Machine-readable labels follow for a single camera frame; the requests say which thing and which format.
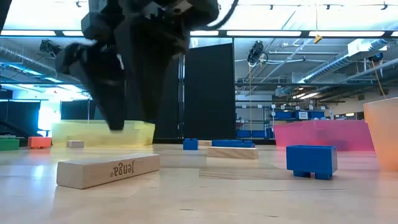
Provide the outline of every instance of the orange bin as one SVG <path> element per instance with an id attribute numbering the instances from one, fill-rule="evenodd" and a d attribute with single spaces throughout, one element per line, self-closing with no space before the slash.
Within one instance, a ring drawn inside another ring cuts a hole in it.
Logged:
<path id="1" fill-rule="evenodd" d="M 398 98 L 364 104 L 365 120 L 382 170 L 398 170 Z"/>
<path id="2" fill-rule="evenodd" d="M 51 138 L 48 137 L 29 137 L 27 145 L 31 149 L 46 149 L 51 147 Z"/>

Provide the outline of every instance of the yellow translucent bin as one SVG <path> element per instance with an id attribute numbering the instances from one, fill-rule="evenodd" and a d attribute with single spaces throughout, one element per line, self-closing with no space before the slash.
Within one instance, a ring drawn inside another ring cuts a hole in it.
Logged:
<path id="1" fill-rule="evenodd" d="M 155 125 L 142 121 L 125 121 L 121 132 L 110 132 L 105 121 L 68 120 L 52 126 L 52 141 L 65 147 L 68 140 L 85 142 L 85 147 L 140 147 L 152 144 Z"/>
<path id="2" fill-rule="evenodd" d="M 364 104 L 365 120 L 382 170 L 398 170 L 398 98 Z"/>

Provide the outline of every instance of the orange translucent bin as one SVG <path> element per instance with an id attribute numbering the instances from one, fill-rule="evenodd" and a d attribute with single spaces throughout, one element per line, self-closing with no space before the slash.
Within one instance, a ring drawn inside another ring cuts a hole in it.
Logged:
<path id="1" fill-rule="evenodd" d="M 51 147 L 51 138 L 48 137 L 29 137 L 27 145 L 31 149 L 46 149 Z"/>
<path id="2" fill-rule="evenodd" d="M 337 151 L 374 151 L 368 125 L 357 120 L 318 120 L 274 127 L 277 146 L 335 146 Z"/>
<path id="3" fill-rule="evenodd" d="M 398 98 L 364 104 L 365 120 L 382 170 L 398 170 Z"/>

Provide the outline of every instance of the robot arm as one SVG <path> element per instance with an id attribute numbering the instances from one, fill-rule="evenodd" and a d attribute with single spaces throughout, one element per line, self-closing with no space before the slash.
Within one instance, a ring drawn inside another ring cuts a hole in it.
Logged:
<path id="1" fill-rule="evenodd" d="M 57 71 L 84 84 L 110 130 L 123 129 L 129 106 L 155 123 L 169 62 L 188 50 L 191 30 L 218 17 L 217 0 L 90 0 L 89 7 L 81 28 L 96 43 L 66 47 Z M 131 98 L 136 105 L 126 104 Z"/>

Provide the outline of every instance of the ceiling duct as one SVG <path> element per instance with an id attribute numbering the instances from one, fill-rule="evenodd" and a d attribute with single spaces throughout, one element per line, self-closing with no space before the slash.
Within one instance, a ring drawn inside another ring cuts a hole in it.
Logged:
<path id="1" fill-rule="evenodd" d="M 348 45 L 348 50 L 337 55 L 335 58 L 319 65 L 313 70 L 303 75 L 297 83 L 312 83 L 325 75 L 329 75 L 337 70 L 364 58 L 372 57 L 380 52 L 393 39 L 364 40 L 357 39 Z M 288 95 L 295 87 L 288 86 L 279 90 L 281 95 Z"/>
<path id="2" fill-rule="evenodd" d="M 21 66 L 39 72 L 45 76 L 54 77 L 57 73 L 53 66 L 45 62 L 42 56 L 31 54 L 26 50 L 17 50 L 9 44 L 0 43 L 0 61 L 21 63 Z"/>

